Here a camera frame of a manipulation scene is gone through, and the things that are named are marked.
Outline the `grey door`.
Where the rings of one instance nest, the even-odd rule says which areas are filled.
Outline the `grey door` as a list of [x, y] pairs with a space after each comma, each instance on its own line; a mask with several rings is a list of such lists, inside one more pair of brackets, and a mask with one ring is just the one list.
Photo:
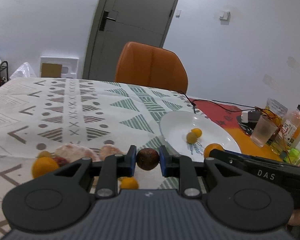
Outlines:
[[98, 0], [83, 67], [83, 78], [113, 81], [129, 41], [161, 48], [178, 0]]

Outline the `large orange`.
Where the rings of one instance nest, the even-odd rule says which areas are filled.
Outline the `large orange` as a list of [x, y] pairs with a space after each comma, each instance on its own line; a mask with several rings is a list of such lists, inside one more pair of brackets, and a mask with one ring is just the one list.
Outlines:
[[208, 158], [212, 150], [224, 151], [224, 148], [217, 143], [209, 144], [204, 148], [204, 158]]
[[33, 163], [31, 173], [33, 179], [36, 179], [57, 169], [59, 169], [59, 165], [56, 161], [50, 157], [41, 157]]

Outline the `white styrofoam packaging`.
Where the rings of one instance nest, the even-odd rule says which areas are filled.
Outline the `white styrofoam packaging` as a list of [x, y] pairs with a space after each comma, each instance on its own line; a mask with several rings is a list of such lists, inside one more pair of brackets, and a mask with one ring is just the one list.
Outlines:
[[40, 57], [40, 77], [76, 79], [78, 58], [71, 57]]

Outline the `white power adapter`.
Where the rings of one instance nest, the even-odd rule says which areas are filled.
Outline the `white power adapter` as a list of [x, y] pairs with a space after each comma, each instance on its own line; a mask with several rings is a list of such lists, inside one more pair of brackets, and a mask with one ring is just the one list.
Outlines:
[[245, 124], [249, 122], [249, 111], [243, 111], [241, 113], [241, 122]]

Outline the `peeled pomelo piece small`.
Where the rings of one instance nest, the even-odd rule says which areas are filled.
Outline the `peeled pomelo piece small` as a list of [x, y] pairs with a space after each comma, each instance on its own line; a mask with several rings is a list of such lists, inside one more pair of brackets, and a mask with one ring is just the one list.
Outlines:
[[118, 148], [114, 147], [111, 144], [106, 144], [104, 145], [99, 152], [99, 156], [101, 161], [104, 161], [106, 159], [106, 157], [110, 156], [110, 155], [116, 155], [116, 154], [124, 154], [121, 150], [119, 150]]

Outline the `white ceramic plate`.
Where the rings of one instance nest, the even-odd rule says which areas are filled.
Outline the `white ceramic plate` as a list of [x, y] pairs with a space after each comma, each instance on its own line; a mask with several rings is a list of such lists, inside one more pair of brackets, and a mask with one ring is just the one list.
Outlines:
[[174, 111], [165, 114], [159, 123], [166, 147], [174, 154], [202, 162], [207, 146], [218, 146], [240, 153], [234, 138], [223, 128], [202, 115]]

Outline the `patterned white tablecloth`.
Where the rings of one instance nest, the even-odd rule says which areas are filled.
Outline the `patterned white tablecloth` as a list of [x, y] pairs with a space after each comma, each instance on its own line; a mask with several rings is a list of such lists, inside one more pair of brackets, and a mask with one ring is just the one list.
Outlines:
[[189, 100], [170, 90], [107, 81], [16, 78], [0, 87], [0, 238], [9, 232], [5, 194], [31, 180], [42, 151], [66, 144], [87, 147], [97, 161], [103, 146], [127, 152], [162, 145], [161, 117], [192, 112]]

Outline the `yellow snack pouch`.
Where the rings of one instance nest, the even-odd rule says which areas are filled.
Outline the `yellow snack pouch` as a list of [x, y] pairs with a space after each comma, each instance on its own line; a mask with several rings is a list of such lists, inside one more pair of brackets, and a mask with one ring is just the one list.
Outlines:
[[269, 110], [270, 115], [275, 116], [276, 120], [281, 122], [288, 112], [288, 108], [279, 103], [277, 100], [267, 98], [265, 109]]

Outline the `orange leather chair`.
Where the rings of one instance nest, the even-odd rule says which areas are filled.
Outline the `orange leather chair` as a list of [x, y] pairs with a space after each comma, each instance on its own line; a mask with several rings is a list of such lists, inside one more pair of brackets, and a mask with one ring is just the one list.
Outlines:
[[115, 81], [183, 93], [188, 88], [186, 70], [175, 53], [132, 41], [121, 51]]

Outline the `clear beverage bottle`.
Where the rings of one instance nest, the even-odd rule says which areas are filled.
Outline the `clear beverage bottle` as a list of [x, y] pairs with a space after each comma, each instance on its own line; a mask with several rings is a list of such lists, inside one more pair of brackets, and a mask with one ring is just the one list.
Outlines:
[[300, 105], [297, 106], [296, 110], [290, 112], [282, 125], [281, 133], [286, 143], [289, 143], [292, 136], [300, 125]]

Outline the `small red lychee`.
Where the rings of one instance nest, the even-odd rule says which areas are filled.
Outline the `small red lychee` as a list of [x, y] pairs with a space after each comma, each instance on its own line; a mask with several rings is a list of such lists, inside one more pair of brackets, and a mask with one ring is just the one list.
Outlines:
[[53, 156], [52, 159], [58, 164], [59, 167], [65, 166], [69, 163], [67, 159], [59, 156]]

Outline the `yellow-green round fruit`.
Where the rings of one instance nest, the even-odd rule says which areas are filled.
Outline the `yellow-green round fruit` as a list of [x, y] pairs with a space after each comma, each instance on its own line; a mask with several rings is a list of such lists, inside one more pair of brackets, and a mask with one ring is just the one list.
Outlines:
[[194, 143], [196, 143], [197, 139], [198, 138], [197, 138], [197, 136], [196, 136], [196, 134], [194, 132], [189, 132], [186, 135], [186, 141], [187, 141], [188, 144], [194, 144]]

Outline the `white wall switch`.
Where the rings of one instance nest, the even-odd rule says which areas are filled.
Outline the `white wall switch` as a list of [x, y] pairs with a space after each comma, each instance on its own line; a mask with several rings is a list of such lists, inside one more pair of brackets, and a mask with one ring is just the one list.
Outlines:
[[230, 11], [223, 11], [223, 14], [219, 17], [220, 21], [229, 21], [231, 13]]

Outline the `small kumquat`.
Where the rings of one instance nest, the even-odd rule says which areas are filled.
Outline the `small kumquat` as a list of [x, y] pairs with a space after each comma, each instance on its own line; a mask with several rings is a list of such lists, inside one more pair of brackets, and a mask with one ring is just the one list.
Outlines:
[[124, 177], [121, 180], [120, 189], [137, 190], [138, 188], [138, 181], [133, 177]]
[[193, 128], [191, 129], [191, 132], [193, 132], [197, 138], [200, 138], [202, 136], [202, 130], [199, 128]]

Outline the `dark brown passion fruit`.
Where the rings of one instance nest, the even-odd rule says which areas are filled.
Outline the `dark brown passion fruit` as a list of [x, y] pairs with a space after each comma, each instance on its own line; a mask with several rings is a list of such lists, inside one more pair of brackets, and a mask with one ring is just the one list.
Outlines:
[[139, 168], [150, 171], [154, 169], [160, 161], [159, 154], [152, 148], [143, 148], [136, 155], [136, 163]]

